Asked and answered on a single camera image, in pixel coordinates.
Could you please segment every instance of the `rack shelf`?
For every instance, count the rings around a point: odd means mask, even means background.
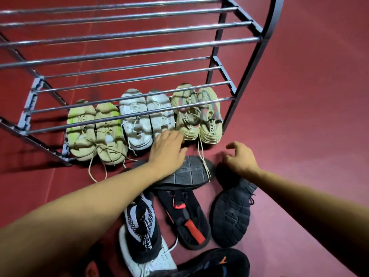
[[[177,1],[154,1],[154,2],[144,2],[144,3],[128,3],[128,4],[111,4],[111,5],[92,5],[92,6],[79,6],[79,7],[59,7],[59,8],[40,8],[40,9],[18,9],[18,10],[2,10],[0,11],[0,16],[7,15],[21,15],[21,14],[40,14],[40,13],[76,13],[76,12],[86,12],[86,11],[100,11],[100,10],[119,10],[119,9],[128,9],[128,8],[147,8],[147,7],[163,7],[163,6],[172,6],[172,5],[184,5],[184,4],[210,4],[210,3],[219,3],[221,4],[221,8],[208,8],[208,9],[190,9],[190,10],[182,10],[182,11],[165,11],[159,13],[136,13],[136,14],[118,14],[107,17],[84,17],[84,18],[65,18],[65,19],[45,19],[45,20],[37,20],[37,21],[25,21],[25,22],[9,22],[9,23],[0,23],[0,29],[11,29],[18,27],[28,27],[28,26],[58,26],[58,25],[75,25],[81,23],[101,23],[101,22],[112,22],[112,21],[131,21],[137,19],[152,19],[152,18],[162,18],[162,17],[172,17],[178,15],[194,15],[194,14],[204,14],[204,13],[218,13],[219,21],[218,23],[208,24],[208,25],[196,25],[196,26],[186,26],[186,27],[178,27],[178,28],[165,28],[165,29],[153,29],[153,30],[145,30],[145,31],[133,31],[133,32],[121,32],[121,33],[107,33],[107,34],[94,34],[87,36],[76,36],[76,37],[63,37],[63,38],[53,38],[53,39],[40,39],[40,40],[29,40],[29,41],[9,41],[3,33],[0,33],[0,48],[6,49],[12,57],[16,60],[16,62],[3,63],[0,64],[0,70],[8,69],[8,68],[24,68],[28,71],[30,75],[33,76],[34,81],[31,86],[31,90],[29,92],[28,98],[25,103],[24,111],[21,113],[21,117],[17,125],[11,124],[6,119],[0,117],[0,127],[16,137],[22,138],[24,141],[34,145],[42,149],[45,153],[48,153],[55,157],[57,160],[61,161],[67,166],[71,165],[72,158],[69,157],[69,149],[64,143],[62,153],[59,153],[56,150],[53,150],[48,145],[41,142],[39,139],[35,138],[33,134],[36,133],[45,133],[56,130],[65,130],[70,127],[74,127],[76,125],[88,125],[96,122],[102,121],[110,121],[117,120],[122,118],[134,117],[139,115],[153,114],[161,111],[175,110],[178,108],[186,108],[192,106],[199,106],[203,104],[223,102],[223,101],[231,101],[230,107],[226,114],[223,123],[223,131],[227,129],[229,121],[237,107],[237,104],[245,91],[245,88],[265,50],[265,47],[268,44],[268,41],[276,27],[276,24],[279,19],[279,15],[282,9],[283,0],[271,0],[270,8],[268,12],[268,16],[265,22],[265,26],[262,28],[256,21],[254,21],[251,16],[249,16],[234,0],[177,0]],[[240,20],[239,22],[233,23],[225,23],[226,16],[228,13],[233,13]],[[233,28],[233,27],[247,27],[253,34],[252,37],[240,38],[240,39],[229,39],[222,40],[222,33],[224,29]],[[93,53],[87,55],[79,55],[79,56],[66,56],[60,58],[51,58],[51,59],[39,59],[39,60],[26,60],[24,56],[17,50],[20,47],[29,47],[35,45],[54,45],[54,44],[69,44],[69,43],[78,43],[78,42],[90,42],[90,41],[104,41],[111,39],[124,39],[124,38],[135,38],[135,37],[146,37],[146,36],[155,36],[155,35],[167,35],[167,34],[175,34],[181,32],[191,32],[191,31],[204,31],[204,30],[216,30],[215,40],[210,42],[197,42],[197,43],[189,43],[189,44],[181,44],[181,45],[171,45],[171,46],[158,46],[153,48],[141,48],[141,49],[131,49],[131,50],[122,50],[122,51],[114,51],[114,52],[102,52],[102,53]],[[256,43],[255,49],[251,55],[251,58],[248,62],[248,65],[244,71],[240,84],[236,87],[228,73],[226,72],[224,66],[220,62],[218,58],[218,50],[221,46],[235,45],[235,44],[245,44],[245,43]],[[111,58],[122,58],[127,56],[137,56],[137,55],[146,55],[146,54],[154,54],[154,53],[162,53],[162,52],[170,52],[170,51],[183,51],[183,50],[191,50],[191,49],[200,49],[205,47],[212,47],[213,51],[210,56],[205,57],[197,57],[197,58],[186,58],[180,60],[169,60],[162,62],[151,62],[139,65],[131,65],[131,66],[122,66],[122,67],[114,67],[114,68],[105,68],[105,69],[97,69],[97,70],[88,70],[83,72],[74,72],[74,73],[65,73],[65,74],[53,74],[49,76],[42,76],[38,73],[36,69],[37,66],[41,65],[56,65],[56,64],[64,64],[64,63],[73,63],[73,62],[85,62],[90,60],[100,60],[100,59],[111,59]],[[110,80],[110,81],[102,81],[96,83],[89,84],[80,84],[75,86],[67,86],[62,88],[53,88],[49,83],[48,79],[53,78],[67,78],[73,76],[82,76],[86,74],[97,74],[104,72],[114,72],[121,70],[130,70],[130,69],[138,69],[138,68],[146,68],[160,65],[170,65],[177,64],[182,62],[190,62],[190,61],[199,61],[199,60],[209,60],[208,68],[201,69],[192,69],[185,70],[181,72],[172,72],[172,73],[164,73],[164,74],[155,74],[150,76],[141,76],[136,78],[129,79],[119,79],[119,80]],[[224,81],[212,83],[212,75],[213,71],[218,70],[222,75]],[[84,121],[73,124],[59,125],[49,128],[41,128],[41,129],[31,129],[31,117],[35,114],[40,113],[48,113],[51,111],[57,110],[69,110],[75,107],[80,107],[80,104],[69,105],[59,94],[64,91],[76,90],[82,88],[94,88],[98,86],[105,86],[111,84],[121,84],[128,82],[136,82],[141,80],[150,80],[157,78],[165,78],[170,76],[178,76],[182,74],[189,73],[197,73],[197,72],[207,72],[207,78],[205,84],[197,85],[188,88],[182,88],[183,90],[197,89],[197,88],[205,88],[205,87],[215,87],[220,85],[227,85],[230,89],[230,96],[225,98],[219,98],[215,100],[211,100],[208,102],[197,102],[191,103],[182,106],[169,107],[164,109],[150,110],[145,112],[139,112],[134,114],[125,114],[116,117],[110,118],[102,118],[94,121]],[[129,97],[118,97],[118,98],[110,98],[105,100],[98,100],[87,102],[86,105],[97,105],[105,102],[118,102],[125,99],[132,99],[138,97],[148,97],[151,95],[157,95],[159,93],[173,93],[178,91],[177,89],[164,90],[155,93],[145,93],[139,94]],[[49,93],[61,106],[60,107],[50,107],[35,110],[35,105],[37,102],[38,95],[40,93],[47,92]]]

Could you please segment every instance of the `person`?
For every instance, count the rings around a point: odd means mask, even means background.
[[[0,229],[1,276],[52,276],[72,266],[117,220],[136,196],[183,163],[183,135],[164,131],[149,161],[49,202]],[[255,183],[357,275],[368,271],[369,210],[285,180],[258,167],[239,142],[225,163]]]

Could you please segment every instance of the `black shoe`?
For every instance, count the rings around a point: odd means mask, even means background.
[[[146,163],[147,159],[141,159],[132,164],[132,168]],[[205,160],[210,172],[210,179],[206,175],[206,170],[201,159],[195,155],[188,155],[183,165],[172,175],[150,186],[152,189],[172,191],[176,189],[196,189],[211,181],[215,176],[215,167],[210,160]]]
[[[155,191],[155,195],[179,242],[189,250],[205,247],[211,237],[210,225],[193,191]]]
[[[162,237],[152,199],[152,193],[141,193],[124,211],[127,247],[136,263],[154,260],[161,249]]]
[[[232,248],[218,248],[178,266],[178,271],[156,271],[155,277],[248,277],[250,262],[247,256]]]
[[[217,166],[216,177],[224,190],[211,206],[211,232],[219,246],[233,247],[246,233],[250,222],[250,205],[254,204],[251,196],[257,186],[242,179],[224,164]]]

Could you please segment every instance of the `hand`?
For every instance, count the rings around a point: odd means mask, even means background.
[[[175,172],[185,161],[187,148],[182,148],[184,136],[179,131],[166,130],[152,145],[149,164],[155,167],[160,179]]]
[[[232,142],[226,149],[235,149],[235,156],[227,155],[225,163],[233,172],[247,179],[259,172],[260,168],[256,163],[255,156],[250,148],[239,142]]]

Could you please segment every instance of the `pair of beige sneakers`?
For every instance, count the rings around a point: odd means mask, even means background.
[[[189,88],[192,85],[182,83],[177,89]],[[212,88],[200,88],[175,92],[172,96],[172,106],[181,106],[196,102],[206,102],[218,99]],[[185,140],[196,140],[201,144],[217,144],[223,134],[223,120],[220,115],[220,103],[205,104],[199,107],[178,109],[176,129],[183,133]]]
[[[83,106],[85,102],[87,101],[77,101],[81,106],[69,111],[67,124],[119,116],[119,110],[112,103],[99,104],[94,108]],[[67,129],[66,134],[67,145],[79,161],[92,162],[92,159],[99,155],[104,165],[116,165],[124,162],[127,156],[121,120],[71,127]]]

